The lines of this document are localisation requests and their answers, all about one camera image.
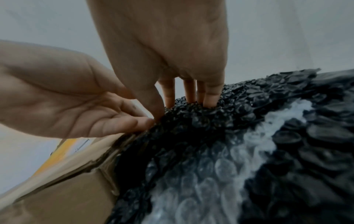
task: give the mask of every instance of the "brown cardboard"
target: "brown cardboard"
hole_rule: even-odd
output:
[[[101,139],[1,195],[0,223],[103,224],[119,194],[113,177],[119,150],[111,147],[119,137]]]

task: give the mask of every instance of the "wrinkled plastic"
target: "wrinkled plastic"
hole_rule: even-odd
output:
[[[353,223],[354,70],[317,72],[177,99],[117,160],[108,223]]]

